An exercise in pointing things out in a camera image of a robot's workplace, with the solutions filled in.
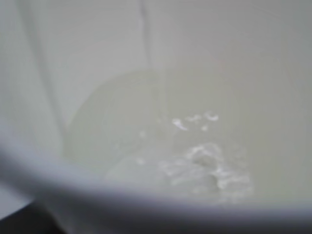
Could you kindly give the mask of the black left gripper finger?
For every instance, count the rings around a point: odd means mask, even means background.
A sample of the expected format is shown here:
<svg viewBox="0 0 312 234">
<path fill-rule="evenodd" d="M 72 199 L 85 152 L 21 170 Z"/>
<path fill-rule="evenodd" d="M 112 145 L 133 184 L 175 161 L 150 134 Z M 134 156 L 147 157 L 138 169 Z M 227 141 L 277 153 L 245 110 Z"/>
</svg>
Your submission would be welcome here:
<svg viewBox="0 0 312 234">
<path fill-rule="evenodd" d="M 1 234 L 60 234 L 61 229 L 51 214 L 37 203 L 5 217 L 0 221 Z"/>
</svg>

